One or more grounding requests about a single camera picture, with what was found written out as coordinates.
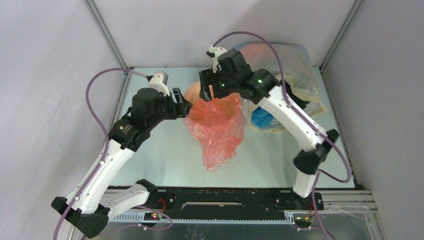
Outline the large translucent storage bag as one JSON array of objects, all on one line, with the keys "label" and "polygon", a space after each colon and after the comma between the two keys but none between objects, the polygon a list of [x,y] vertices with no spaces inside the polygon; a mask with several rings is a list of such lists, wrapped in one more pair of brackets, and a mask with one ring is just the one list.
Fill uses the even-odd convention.
[{"label": "large translucent storage bag", "polygon": [[[273,44],[272,46],[282,63],[284,80],[290,84],[292,92],[300,99],[309,101],[309,104],[303,111],[310,117],[325,112],[327,108],[320,99],[318,82],[314,76],[312,62],[306,48],[294,44]],[[282,79],[277,58],[267,44],[240,44],[234,48],[242,53],[253,71],[266,69],[277,80],[280,81]],[[247,111],[247,125],[254,131],[278,133],[286,130],[283,125],[280,128],[271,129],[259,129],[253,126],[251,124],[250,113],[259,106],[247,100],[244,101],[244,106]]]}]

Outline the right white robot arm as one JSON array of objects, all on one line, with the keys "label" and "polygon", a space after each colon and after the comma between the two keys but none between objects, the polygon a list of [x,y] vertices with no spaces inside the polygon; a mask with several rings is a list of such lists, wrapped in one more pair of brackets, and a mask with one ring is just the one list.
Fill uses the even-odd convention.
[{"label": "right white robot arm", "polygon": [[313,123],[283,92],[286,87],[283,79],[278,80],[264,68],[253,71],[240,51],[210,46],[206,54],[213,60],[213,66],[199,72],[201,99],[209,102],[237,93],[270,113],[297,140],[301,151],[293,159],[297,172],[290,201],[295,208],[304,209],[311,202],[319,166],[332,149],[325,140],[334,141],[339,133]]}]

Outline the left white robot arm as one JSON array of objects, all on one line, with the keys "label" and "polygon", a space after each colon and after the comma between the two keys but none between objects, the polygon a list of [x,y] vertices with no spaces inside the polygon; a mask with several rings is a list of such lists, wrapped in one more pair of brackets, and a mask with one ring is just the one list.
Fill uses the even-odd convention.
[{"label": "left white robot arm", "polygon": [[102,151],[81,183],[67,197],[56,197],[51,206],[87,239],[98,236],[111,219],[133,207],[156,206],[158,188],[146,179],[117,196],[106,196],[105,192],[158,124],[187,117],[191,107],[177,87],[170,94],[152,87],[139,89],[126,113],[108,132]]}]

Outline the beige plastic trash bin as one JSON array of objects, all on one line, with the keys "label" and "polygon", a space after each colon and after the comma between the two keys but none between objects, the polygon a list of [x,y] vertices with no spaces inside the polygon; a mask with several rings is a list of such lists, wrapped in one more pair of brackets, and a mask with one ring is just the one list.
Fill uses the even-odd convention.
[{"label": "beige plastic trash bin", "polygon": [[197,103],[205,103],[206,101],[200,97],[201,94],[201,82],[197,81],[193,83],[184,93],[184,98],[189,101],[192,106]]}]

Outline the red plastic trash bag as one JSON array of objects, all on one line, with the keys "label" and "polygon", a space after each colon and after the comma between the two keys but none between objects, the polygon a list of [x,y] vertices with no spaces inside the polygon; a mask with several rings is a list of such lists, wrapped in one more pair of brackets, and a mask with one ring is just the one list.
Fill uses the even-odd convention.
[{"label": "red plastic trash bag", "polygon": [[211,101],[198,99],[183,120],[199,143],[203,165],[209,172],[235,158],[244,140],[246,115],[242,101],[237,93]]}]

